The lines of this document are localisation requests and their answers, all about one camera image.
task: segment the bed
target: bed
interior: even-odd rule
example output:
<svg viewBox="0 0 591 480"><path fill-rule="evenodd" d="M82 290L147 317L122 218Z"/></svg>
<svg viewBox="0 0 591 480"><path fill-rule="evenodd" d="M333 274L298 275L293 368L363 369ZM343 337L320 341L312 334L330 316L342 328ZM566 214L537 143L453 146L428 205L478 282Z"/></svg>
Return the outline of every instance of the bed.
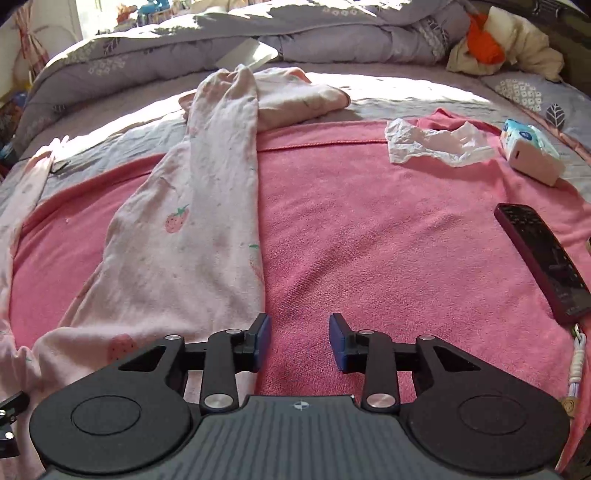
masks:
<svg viewBox="0 0 591 480"><path fill-rule="evenodd" d="M24 160L54 138L68 135L70 141L57 154L39 199L33 202L34 210L17 230L20 242L11 252L14 263L7 282L10 320L7 313L0 332L2 352L10 358L7 365L14 374L3 380L0 393L8 396L25 390L35 403L122 352L171 333L172 327L178 327L173 333L181 333L187 341L204 340L220 327L249 323L252 319L244 312L265 309L275 319L268 365L256 379L242 381L241 395L250 391L358 395L360 379L337 373L326 339L328 315L342 312L354 328L381 330L400 342L432 333L563 397L571 334L554 321L531 274L499 230L492 208L500 201L535 206L590 282L591 258L584 246L591 236L590 165L545 130L546 124L539 126L566 165L563 181L555 189L496 161L461 168L429 159L391 165L384 138L390 119L420 118L438 128L457 128L457 122L466 118L481 126L486 122L491 127L482 128L488 129L491 142L498 142L494 138L498 139L507 118L535 122L531 112L496 93L496 84L487 86L478 77L448 72L437 46L429 43L415 45L414 55L423 65L402 64L408 63L408 52L386 54L378 44L369 43L379 40L371 37L372 29L358 32L359 38L371 39L371 48L345 51L336 40L342 37L338 29L352 18L342 14L355 8L350 2L297 5L298 11L324 8L327 14L327 23L314 25L326 29L321 36L326 44L313 49L301 46L313 31L306 24L309 20L302 16L293 20L296 27L287 25L285 18L293 11L283 18L279 9L268 15L265 8L293 8L293 2L274 2L278 0L235 14L241 23L234 24L234 30L228 27L232 35L206 35L208 22L219 22L220 15L227 14L200 14L198 21L188 15L176 24L144 27L140 34L101 38L100 48L92 47L95 50L88 43L74 46L42 74L31 97L37 101L31 100L17 132L23 161L0 187L0 215L25 190ZM449 7L449 2L441 3ZM449 8L462 9L452 3ZM491 4L478 2L482 9ZM496 5L531 18L549 33L566 57L565 79L580 90L573 95L591 91L587 65L580 61L589 53L587 17L554 1L527 5L499 0ZM387 11L387 5L380 8ZM250 21L256 12L265 14L256 18L259 23ZM448 25L450 43L463 37L467 28L466 19L454 12L438 17L440 24ZM379 17L369 17L364 27L376 27ZM400 32L395 24L378 26L396 35ZM176 268L184 269L186 254L179 250L168 271L158 270L166 295L155 296L161 303L152 305L158 314L149 328L133 322L110 323L108 309L97 311L99 320L86 325L73 312L84 305L85 295L98 281L106 262L105 242L109 245L115 229L113 217L142 189L163 156L183 140L187 125L179 99L209 75L220 52L234 48L246 36L278 47L282 58L272 66L299 67L313 83L339 88L351 99L345 109L258 135L258 166L253 167L259 181L254 190L258 207L255 202L256 222L251 225L258 238L241 242L251 254L248 268L261 282L258 293L249 297L252 304L245 307L238 299L229 301L235 304L227 309L216 310L204 303L206 313L175 324L167 309L194 309L175 293L174 283L180 280L168 277L178 274ZM163 60L163 52L168 60ZM180 61L188 56L190 61ZM126 70L112 83L109 72L90 82L88 65L103 72L125 70L122 57L136 62L134 70ZM66 83L68 78L74 80ZM184 222L183 207L179 204ZM217 242L214 247L226 248L221 236L212 238ZM130 247L129 255L140 248ZM148 268L150 261L141 255L135 267ZM153 299L138 301L151 304ZM236 312L243 312L237 314L240 318L228 318ZM310 371L316 372L313 378ZM411 383L409 377L400 377L404 401L413 399ZM195 398L198 392L195 376L187 397ZM590 392L583 381L561 468L591 421ZM17 427L18 437L23 438L21 460L4 464L7 478L17 474L35 478L42 471L27 444L27 419Z"/></svg>

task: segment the silver screw head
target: silver screw head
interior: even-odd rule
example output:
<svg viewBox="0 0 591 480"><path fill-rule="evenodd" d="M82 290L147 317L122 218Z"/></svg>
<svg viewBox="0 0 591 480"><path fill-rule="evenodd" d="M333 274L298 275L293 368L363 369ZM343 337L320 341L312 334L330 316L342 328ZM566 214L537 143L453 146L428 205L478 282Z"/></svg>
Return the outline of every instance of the silver screw head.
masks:
<svg viewBox="0 0 591 480"><path fill-rule="evenodd" d="M204 401L205 405L209 408L215 408L216 410L228 408L233 402L234 399L225 393L214 393L206 397Z"/></svg>
<svg viewBox="0 0 591 480"><path fill-rule="evenodd" d="M396 399L387 393L374 393L368 397L367 402L373 408L390 408L396 404Z"/></svg>

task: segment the folded clothing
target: folded clothing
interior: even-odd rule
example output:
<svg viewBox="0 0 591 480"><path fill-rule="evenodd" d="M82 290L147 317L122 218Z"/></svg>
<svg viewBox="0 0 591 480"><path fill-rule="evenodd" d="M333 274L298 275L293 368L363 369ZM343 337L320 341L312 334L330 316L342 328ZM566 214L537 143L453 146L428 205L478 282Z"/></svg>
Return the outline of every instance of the folded clothing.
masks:
<svg viewBox="0 0 591 480"><path fill-rule="evenodd" d="M324 84L314 84L303 70L270 68L255 73L259 114L257 130L264 132L304 122L334 110L347 108L351 98L343 90ZM195 92L179 100L185 118L193 103Z"/></svg>

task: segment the leaf pattern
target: leaf pattern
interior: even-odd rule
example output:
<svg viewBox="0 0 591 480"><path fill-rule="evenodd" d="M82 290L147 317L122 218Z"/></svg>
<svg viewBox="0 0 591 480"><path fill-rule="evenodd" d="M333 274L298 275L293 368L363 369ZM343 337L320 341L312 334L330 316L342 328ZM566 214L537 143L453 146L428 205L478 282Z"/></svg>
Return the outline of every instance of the leaf pattern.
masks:
<svg viewBox="0 0 591 480"><path fill-rule="evenodd" d="M565 119L564 110L562 110L562 107L557 103L553 103L546 110L546 120L554 125L559 131L564 127Z"/></svg>
<svg viewBox="0 0 591 480"><path fill-rule="evenodd" d="M66 105L54 105L53 106L53 113L56 113L58 115L65 113L66 110L67 110Z"/></svg>
<svg viewBox="0 0 591 480"><path fill-rule="evenodd" d="M119 46L119 42L121 42L121 37L115 37L111 38L110 40L107 40L105 42L105 45L103 46L103 51L105 52L105 55L111 55L115 51L117 46Z"/></svg>

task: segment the pink strawberry pattern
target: pink strawberry pattern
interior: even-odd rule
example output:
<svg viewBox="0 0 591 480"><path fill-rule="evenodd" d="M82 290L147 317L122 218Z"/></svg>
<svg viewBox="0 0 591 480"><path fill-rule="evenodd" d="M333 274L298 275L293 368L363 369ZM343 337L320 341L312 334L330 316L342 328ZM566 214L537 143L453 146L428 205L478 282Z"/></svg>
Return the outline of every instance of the pink strawberry pattern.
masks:
<svg viewBox="0 0 591 480"><path fill-rule="evenodd" d="M249 263L251 265L252 271L254 272L254 274L256 275L256 277L259 279L259 281L261 283L265 283L265 277L263 276L262 268L258 264L258 262L256 260L253 260L251 258Z"/></svg>
<svg viewBox="0 0 591 480"><path fill-rule="evenodd" d="M166 219L164 224L164 229L168 233L177 233L185 223L185 220L189 216L189 209L187 208L188 205L185 205L183 208L178 208L176 213L172 213Z"/></svg>
<svg viewBox="0 0 591 480"><path fill-rule="evenodd" d="M116 360L121 360L137 349L138 345L135 343L135 340L126 333L115 335L109 342L107 363L111 364Z"/></svg>

